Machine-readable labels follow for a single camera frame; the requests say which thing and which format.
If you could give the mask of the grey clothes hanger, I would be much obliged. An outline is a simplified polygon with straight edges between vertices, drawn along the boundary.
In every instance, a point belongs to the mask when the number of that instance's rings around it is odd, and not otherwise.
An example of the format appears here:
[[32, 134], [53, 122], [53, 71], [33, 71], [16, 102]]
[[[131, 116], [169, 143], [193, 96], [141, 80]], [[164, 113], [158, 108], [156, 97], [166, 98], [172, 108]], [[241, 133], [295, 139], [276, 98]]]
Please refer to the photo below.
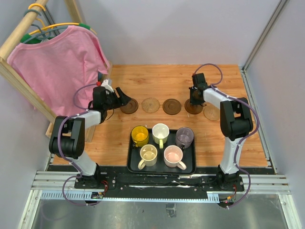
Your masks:
[[36, 44], [40, 42], [45, 42], [60, 35], [60, 30], [65, 30], [67, 28], [67, 26], [55, 26], [43, 29], [43, 27], [45, 26], [43, 20], [37, 17], [35, 18], [35, 20], [40, 21], [42, 26], [32, 23], [30, 27], [35, 27], [38, 32], [33, 33], [32, 35], [30, 35], [29, 33], [24, 34], [20, 39], [20, 43]]

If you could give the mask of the brown wooden coaster middle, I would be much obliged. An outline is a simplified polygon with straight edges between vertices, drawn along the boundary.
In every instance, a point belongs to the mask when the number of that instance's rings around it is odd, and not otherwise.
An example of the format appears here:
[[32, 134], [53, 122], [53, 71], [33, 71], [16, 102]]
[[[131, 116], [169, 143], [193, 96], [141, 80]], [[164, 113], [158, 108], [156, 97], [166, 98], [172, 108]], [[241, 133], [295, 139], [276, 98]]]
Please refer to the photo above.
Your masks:
[[176, 99], [167, 99], [163, 103], [163, 111], [168, 115], [176, 115], [181, 111], [181, 103]]

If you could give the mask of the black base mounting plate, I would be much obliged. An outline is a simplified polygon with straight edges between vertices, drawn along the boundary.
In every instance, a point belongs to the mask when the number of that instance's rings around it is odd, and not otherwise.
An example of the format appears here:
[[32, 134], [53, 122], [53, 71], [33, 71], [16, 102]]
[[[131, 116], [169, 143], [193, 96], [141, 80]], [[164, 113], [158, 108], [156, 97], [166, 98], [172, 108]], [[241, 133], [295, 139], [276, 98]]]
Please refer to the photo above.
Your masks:
[[106, 197], [123, 199], [167, 200], [204, 199], [207, 193], [219, 192], [223, 196], [244, 191], [242, 178], [231, 187], [219, 188], [216, 184], [218, 169], [198, 167], [191, 175], [157, 175], [133, 173], [127, 167], [101, 166], [102, 184], [97, 188], [84, 186], [77, 179], [78, 172], [71, 166], [49, 166], [42, 179], [50, 186], [65, 181], [71, 189], [102, 189], [108, 187]]

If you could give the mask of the black plastic tray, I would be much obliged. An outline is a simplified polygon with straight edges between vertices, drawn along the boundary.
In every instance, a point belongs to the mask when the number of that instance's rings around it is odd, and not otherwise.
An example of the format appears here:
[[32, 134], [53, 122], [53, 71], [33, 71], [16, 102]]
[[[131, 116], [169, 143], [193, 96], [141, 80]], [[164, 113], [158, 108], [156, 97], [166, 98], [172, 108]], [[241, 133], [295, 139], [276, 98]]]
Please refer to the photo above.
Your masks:
[[152, 167], [145, 166], [143, 169], [138, 168], [141, 160], [140, 148], [133, 145], [133, 140], [130, 137], [129, 150], [127, 157], [127, 168], [130, 172], [141, 174], [157, 174], [157, 175], [191, 175], [196, 170], [195, 142], [183, 151], [182, 162], [186, 165], [186, 169], [182, 170], [178, 167], [168, 167], [164, 162], [163, 149], [160, 149], [158, 144], [153, 140], [152, 129], [148, 129], [149, 144], [157, 148], [157, 162]]

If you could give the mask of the purple transparent cup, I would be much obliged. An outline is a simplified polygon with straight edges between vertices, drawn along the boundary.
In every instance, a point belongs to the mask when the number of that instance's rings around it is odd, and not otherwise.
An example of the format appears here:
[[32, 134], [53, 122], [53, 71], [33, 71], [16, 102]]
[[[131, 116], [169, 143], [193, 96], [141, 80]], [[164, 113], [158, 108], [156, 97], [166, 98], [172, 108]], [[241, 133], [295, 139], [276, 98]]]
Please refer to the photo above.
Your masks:
[[188, 127], [181, 127], [176, 132], [175, 143], [184, 151], [194, 140], [194, 132]]

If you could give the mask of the aluminium frame rail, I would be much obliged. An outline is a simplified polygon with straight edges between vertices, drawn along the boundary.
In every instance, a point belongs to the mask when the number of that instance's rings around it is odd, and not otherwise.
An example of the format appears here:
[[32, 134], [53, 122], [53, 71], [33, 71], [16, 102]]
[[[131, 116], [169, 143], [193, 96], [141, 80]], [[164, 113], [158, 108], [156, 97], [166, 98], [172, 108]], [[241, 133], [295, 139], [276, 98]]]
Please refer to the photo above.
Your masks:
[[238, 200], [243, 194], [289, 195], [284, 175], [242, 175], [242, 180], [228, 188], [211, 184], [211, 175], [190, 176], [135, 176], [112, 174], [108, 182], [98, 188], [86, 187], [76, 181], [74, 172], [36, 173], [32, 190], [41, 191], [42, 199], [68, 199], [70, 201], [143, 201], [220, 203]]

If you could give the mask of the brown wooden coaster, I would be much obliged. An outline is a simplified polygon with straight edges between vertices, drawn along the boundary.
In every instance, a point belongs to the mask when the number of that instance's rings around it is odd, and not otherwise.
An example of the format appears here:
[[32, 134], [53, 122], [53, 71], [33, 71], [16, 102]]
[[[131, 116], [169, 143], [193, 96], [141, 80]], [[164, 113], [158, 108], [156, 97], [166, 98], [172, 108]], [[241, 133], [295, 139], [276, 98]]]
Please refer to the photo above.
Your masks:
[[184, 108], [188, 113], [190, 113], [192, 115], [197, 115], [203, 110], [202, 105], [192, 105], [190, 103], [190, 99], [187, 99], [185, 101]]
[[138, 110], [138, 102], [135, 99], [131, 99], [127, 105], [122, 106], [120, 110], [125, 114], [133, 114]]
[[181, 111], [181, 103], [176, 99], [167, 99], [163, 103], [163, 111], [168, 115], [176, 115]]

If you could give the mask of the woven rattan coaster left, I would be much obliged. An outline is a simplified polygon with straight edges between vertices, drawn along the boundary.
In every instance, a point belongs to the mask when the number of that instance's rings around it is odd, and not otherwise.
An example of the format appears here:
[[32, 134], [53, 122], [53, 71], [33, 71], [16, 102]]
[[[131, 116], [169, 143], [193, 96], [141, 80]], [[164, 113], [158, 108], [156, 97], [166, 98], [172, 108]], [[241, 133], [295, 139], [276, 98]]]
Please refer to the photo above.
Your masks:
[[160, 108], [160, 102], [156, 98], [146, 98], [142, 102], [142, 109], [147, 113], [155, 113]]

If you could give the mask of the brown wooden coaster right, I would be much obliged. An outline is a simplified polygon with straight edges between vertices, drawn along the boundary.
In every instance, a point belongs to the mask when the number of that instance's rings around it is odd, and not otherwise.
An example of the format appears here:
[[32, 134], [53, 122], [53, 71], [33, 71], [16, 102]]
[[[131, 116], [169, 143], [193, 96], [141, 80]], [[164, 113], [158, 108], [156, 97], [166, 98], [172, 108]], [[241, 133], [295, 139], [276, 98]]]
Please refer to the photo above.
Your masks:
[[202, 105], [192, 105], [190, 103], [190, 99], [187, 99], [185, 101], [184, 108], [188, 113], [190, 113], [192, 115], [197, 115], [203, 110]]

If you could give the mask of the pink t-shirt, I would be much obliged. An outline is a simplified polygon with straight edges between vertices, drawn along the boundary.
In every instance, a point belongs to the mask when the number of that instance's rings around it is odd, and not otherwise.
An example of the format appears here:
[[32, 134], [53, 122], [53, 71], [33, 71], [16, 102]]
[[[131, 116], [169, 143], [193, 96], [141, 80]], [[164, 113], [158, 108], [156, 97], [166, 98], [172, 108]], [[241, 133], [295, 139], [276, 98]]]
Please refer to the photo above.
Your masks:
[[50, 122], [86, 108], [98, 73], [109, 68], [98, 37], [76, 25], [45, 42], [18, 44], [7, 64], [49, 108]]

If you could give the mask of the yellow transparent cup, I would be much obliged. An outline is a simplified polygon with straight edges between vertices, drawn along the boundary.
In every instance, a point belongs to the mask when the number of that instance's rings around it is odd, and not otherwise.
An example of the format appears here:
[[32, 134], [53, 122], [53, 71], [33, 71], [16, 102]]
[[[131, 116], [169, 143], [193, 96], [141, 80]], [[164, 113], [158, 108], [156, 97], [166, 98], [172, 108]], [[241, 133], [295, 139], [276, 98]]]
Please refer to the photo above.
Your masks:
[[149, 132], [145, 126], [139, 125], [132, 129], [131, 132], [132, 137], [132, 146], [135, 147], [143, 147], [148, 144], [149, 141]]

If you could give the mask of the woven rattan coaster right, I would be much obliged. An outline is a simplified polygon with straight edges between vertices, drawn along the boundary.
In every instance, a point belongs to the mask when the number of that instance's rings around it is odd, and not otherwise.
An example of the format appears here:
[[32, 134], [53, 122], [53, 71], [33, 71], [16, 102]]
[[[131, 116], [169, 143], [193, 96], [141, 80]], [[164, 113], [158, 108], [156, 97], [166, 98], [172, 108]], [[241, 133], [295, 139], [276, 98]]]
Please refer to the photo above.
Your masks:
[[204, 108], [203, 114], [207, 119], [211, 121], [217, 121], [220, 119], [220, 110], [211, 104], [208, 104]]

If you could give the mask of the pink ceramic mug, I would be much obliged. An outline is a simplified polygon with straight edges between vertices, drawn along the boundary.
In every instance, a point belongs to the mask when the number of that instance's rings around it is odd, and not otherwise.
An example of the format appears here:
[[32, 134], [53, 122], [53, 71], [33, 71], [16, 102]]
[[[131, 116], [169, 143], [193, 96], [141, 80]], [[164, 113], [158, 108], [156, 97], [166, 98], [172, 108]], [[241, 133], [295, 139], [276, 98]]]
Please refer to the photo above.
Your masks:
[[178, 167], [185, 170], [187, 167], [182, 161], [183, 152], [175, 145], [171, 145], [165, 148], [164, 152], [164, 162], [168, 167]]

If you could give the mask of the woven rattan coaster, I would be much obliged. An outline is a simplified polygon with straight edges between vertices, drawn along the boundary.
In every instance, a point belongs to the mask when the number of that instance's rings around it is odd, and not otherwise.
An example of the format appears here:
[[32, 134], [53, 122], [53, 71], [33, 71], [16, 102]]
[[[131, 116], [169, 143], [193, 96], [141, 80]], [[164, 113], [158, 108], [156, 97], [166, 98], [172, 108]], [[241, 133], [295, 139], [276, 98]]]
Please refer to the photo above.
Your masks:
[[203, 114], [207, 119], [211, 121], [217, 121], [220, 119], [220, 110], [211, 104], [208, 104], [204, 108]]
[[160, 108], [160, 102], [156, 98], [146, 98], [142, 102], [142, 109], [147, 113], [155, 113]]

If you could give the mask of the white ceramic mug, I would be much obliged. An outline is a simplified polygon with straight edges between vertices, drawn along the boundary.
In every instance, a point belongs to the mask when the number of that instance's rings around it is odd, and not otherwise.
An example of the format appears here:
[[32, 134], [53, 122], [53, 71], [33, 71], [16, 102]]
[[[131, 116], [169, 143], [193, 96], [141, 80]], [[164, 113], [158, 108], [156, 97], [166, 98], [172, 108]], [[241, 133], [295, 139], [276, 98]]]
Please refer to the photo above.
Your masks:
[[169, 127], [162, 123], [156, 124], [152, 128], [153, 140], [159, 146], [160, 149], [163, 149], [169, 133], [170, 133]]

